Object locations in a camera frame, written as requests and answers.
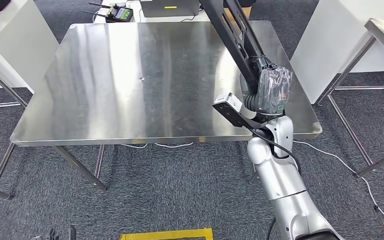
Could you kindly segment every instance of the white desk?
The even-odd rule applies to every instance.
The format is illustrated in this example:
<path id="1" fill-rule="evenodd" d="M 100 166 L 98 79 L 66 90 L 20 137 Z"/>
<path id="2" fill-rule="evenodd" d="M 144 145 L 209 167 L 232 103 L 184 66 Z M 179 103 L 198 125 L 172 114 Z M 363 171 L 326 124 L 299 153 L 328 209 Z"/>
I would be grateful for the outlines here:
<path id="1" fill-rule="evenodd" d="M 384 0 L 320 0 L 290 63 L 312 104 L 371 36 L 369 18 L 384 19 Z M 352 73 L 384 71 L 384 46 L 368 50 Z"/>
<path id="2" fill-rule="evenodd" d="M 126 4 L 126 7 L 133 9 L 133 17 L 134 19 L 132 22 L 136 23 L 162 23 L 162 22 L 180 22 L 184 19 L 192 19 L 194 16 L 170 16 L 170 17 L 144 17 L 144 13 L 141 11 L 142 6 L 141 2 L 139 0 L 131 0 L 131 1 L 125 1 L 125 0 L 120 0 L 119 2 L 114 2 L 117 0 L 103 0 L 102 5 L 106 6 L 112 6 L 114 3 L 117 4 Z M 107 8 L 101 8 L 98 13 L 99 14 L 106 14 L 108 11 Z M 205 11 L 200 11 L 198 15 L 193 18 L 192 21 L 194 22 L 204 22 L 204 21 L 209 21 L 210 19 L 208 18 L 207 14 Z M 96 16 L 96 18 L 93 21 L 94 24 L 104 24 L 105 23 L 105 18 L 102 16 Z"/>

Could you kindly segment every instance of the floor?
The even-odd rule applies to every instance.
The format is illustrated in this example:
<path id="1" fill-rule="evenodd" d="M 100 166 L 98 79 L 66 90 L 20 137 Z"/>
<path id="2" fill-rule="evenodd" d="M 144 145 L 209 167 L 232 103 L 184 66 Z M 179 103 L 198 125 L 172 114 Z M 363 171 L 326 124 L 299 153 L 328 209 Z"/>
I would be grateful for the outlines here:
<path id="1" fill-rule="evenodd" d="M 90 23 L 88 0 L 37 0 L 36 4 L 61 41 L 72 23 Z M 272 22 L 292 56 L 317 0 L 257 0 L 252 20 Z M 346 85 L 384 84 L 384 72 L 350 74 Z M 26 89 L 17 90 L 28 99 Z M 384 156 L 384 91 L 335 93 L 335 99 L 368 154 Z M 0 102 L 11 101 L 0 90 Z M 339 155 L 353 169 L 363 157 L 328 101 L 314 106 L 323 133 L 307 142 Z M 21 107 L 0 108 L 0 159 Z M 69 150 L 93 170 L 97 146 Z M 294 144 L 303 180 L 314 203 L 335 229 L 349 240 L 384 240 L 384 218 L 376 211 L 363 181 L 336 159 Z M 168 149 L 149 145 L 133 149 L 108 146 L 100 191 L 49 147 L 16 148 L 0 181 L 0 190 L 15 195 L 0 200 L 0 240 L 26 240 L 50 228 L 67 238 L 70 224 L 79 240 L 118 239 L 122 233 L 212 228 L 216 240 L 265 239 L 273 209 L 264 189 L 248 183 L 252 166 L 245 142 L 196 143 Z M 384 211 L 384 168 L 367 176 Z M 279 239 L 273 232 L 272 240 Z"/>

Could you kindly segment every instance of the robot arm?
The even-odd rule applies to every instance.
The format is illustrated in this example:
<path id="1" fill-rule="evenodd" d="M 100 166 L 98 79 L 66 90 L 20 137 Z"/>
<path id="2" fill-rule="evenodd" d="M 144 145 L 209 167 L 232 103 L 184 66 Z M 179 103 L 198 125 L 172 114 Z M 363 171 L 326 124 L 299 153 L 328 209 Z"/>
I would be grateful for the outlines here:
<path id="1" fill-rule="evenodd" d="M 259 104 L 259 80 L 271 62 L 264 56 L 238 1 L 200 2 L 241 72 L 245 99 L 242 103 L 234 94 L 228 93 L 217 97 L 213 107 L 232 125 L 246 127 L 254 133 L 247 151 L 274 208 L 281 239 L 343 240 L 313 203 L 298 166 L 289 154 L 294 135 L 292 120 L 283 111 L 283 114 L 273 115 L 256 107 Z M 235 22 L 226 17 L 224 6 L 230 10 Z"/>

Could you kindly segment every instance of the white cable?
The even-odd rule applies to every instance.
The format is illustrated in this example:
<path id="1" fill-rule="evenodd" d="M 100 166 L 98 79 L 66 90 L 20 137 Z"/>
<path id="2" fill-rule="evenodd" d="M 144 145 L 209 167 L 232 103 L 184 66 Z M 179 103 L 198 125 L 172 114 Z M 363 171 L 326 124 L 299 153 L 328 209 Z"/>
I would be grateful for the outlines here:
<path id="1" fill-rule="evenodd" d="M 319 152 L 321 152 L 321 153 L 324 153 L 324 154 L 326 154 L 326 155 L 329 155 L 329 156 L 332 156 L 332 157 L 335 157 L 335 158 L 337 158 L 347 169 L 349 169 L 351 172 L 353 172 L 355 175 L 357 175 L 357 177 L 359 177 L 359 178 L 361 178 L 364 182 L 365 182 L 365 184 L 367 185 L 367 189 L 368 189 L 368 193 L 369 193 L 369 195 L 370 195 L 370 197 L 371 197 L 371 200 L 373 201 L 373 203 L 374 203 L 374 205 L 377 207 L 377 209 L 379 209 L 379 211 L 383 214 L 383 216 L 384 216 L 384 211 L 382 211 L 382 209 L 378 206 L 378 204 L 376 203 L 376 200 L 375 200 L 375 198 L 373 197 L 373 194 L 372 194 L 372 190 L 370 189 L 370 185 L 369 185 L 369 182 L 364 178 L 364 177 L 362 177 L 362 176 L 359 176 L 358 174 L 357 174 L 357 172 L 356 171 L 354 171 L 351 167 L 349 167 L 342 159 L 340 159 L 338 156 L 336 156 L 336 155 L 334 155 L 334 154 L 332 154 L 332 153 L 328 153 L 328 152 L 325 152 L 325 151 L 322 151 L 322 150 L 320 150 L 320 149 L 318 149 L 317 147 L 315 147 L 315 146 L 313 146 L 313 145 L 311 145 L 311 144 L 309 144 L 309 143 L 306 143 L 306 142 L 303 142 L 303 141 L 293 141 L 294 143 L 298 143 L 298 144 L 305 144 L 305 145 L 307 145 L 307 146 L 310 146 L 311 148 L 313 148 L 313 149 L 315 149 L 315 150 L 317 150 L 317 151 L 319 151 Z"/>
<path id="2" fill-rule="evenodd" d="M 93 15 L 93 16 L 92 16 L 92 23 L 94 23 L 94 22 L 95 22 L 95 19 L 96 19 L 96 15 Z"/>
<path id="3" fill-rule="evenodd" d="M 121 145 L 129 147 L 129 148 L 134 148 L 134 149 L 144 149 L 148 146 L 148 143 L 143 145 L 143 146 L 132 146 L 132 145 L 127 145 L 127 144 L 121 144 Z"/>
<path id="4" fill-rule="evenodd" d="M 175 149 L 175 148 L 180 148 L 180 147 L 184 147 L 184 146 L 190 146 L 194 144 L 193 142 L 191 143 L 188 143 L 188 144 L 182 144 L 182 145 L 177 145 L 177 146 L 167 146 L 167 145 L 163 145 L 163 144 L 159 144 L 159 143 L 155 143 L 155 145 L 158 145 L 160 147 L 166 147 L 166 148 L 169 148 L 169 149 Z"/>

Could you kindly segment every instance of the black cable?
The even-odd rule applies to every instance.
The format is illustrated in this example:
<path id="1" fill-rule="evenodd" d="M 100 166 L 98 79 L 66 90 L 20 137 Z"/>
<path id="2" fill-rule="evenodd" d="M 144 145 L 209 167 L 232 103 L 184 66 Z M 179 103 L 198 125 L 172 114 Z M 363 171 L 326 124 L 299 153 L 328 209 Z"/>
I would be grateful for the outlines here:
<path id="1" fill-rule="evenodd" d="M 196 16 L 197 16 L 197 15 L 193 15 L 192 19 L 189 19 L 189 18 L 183 19 L 183 20 L 180 21 L 180 23 L 183 22 L 183 21 L 186 21 L 186 20 L 192 21 L 192 20 L 194 20 L 194 18 L 195 18 Z"/>
<path id="2" fill-rule="evenodd" d="M 281 145 L 275 143 L 274 141 L 271 141 L 271 140 L 269 140 L 269 139 L 263 137 L 261 134 L 259 134 L 259 133 L 258 133 L 257 131 L 255 131 L 254 129 L 250 129 L 250 131 L 251 131 L 253 134 L 255 134 L 257 137 L 259 137 L 260 139 L 264 140 L 266 143 L 271 144 L 271 145 L 273 145 L 273 146 L 275 146 L 275 147 L 278 147 L 278 148 L 280 148 L 281 150 L 283 150 L 285 153 L 289 154 L 289 156 L 291 156 L 291 158 L 293 158 L 293 160 L 295 161 L 295 163 L 296 163 L 296 167 L 298 168 L 298 173 L 299 173 L 299 175 L 301 175 L 301 163 L 300 163 L 300 161 L 298 161 L 298 158 L 295 157 L 294 154 L 293 154 L 291 151 L 289 151 L 288 149 L 284 148 L 283 146 L 281 146 Z"/>
<path id="3" fill-rule="evenodd" d="M 271 220 L 270 226 L 268 227 L 267 236 L 265 237 L 265 240 L 270 240 L 270 233 L 272 232 L 272 228 L 275 225 L 275 223 L 276 223 L 276 217 L 273 217 L 273 219 Z"/>
<path id="4" fill-rule="evenodd" d="M 192 20 L 194 20 L 195 17 L 196 17 L 196 15 L 193 15 L 192 19 L 185 18 L 185 19 L 181 20 L 180 22 L 183 22 L 183 21 L 186 21 L 186 20 L 192 21 Z"/>

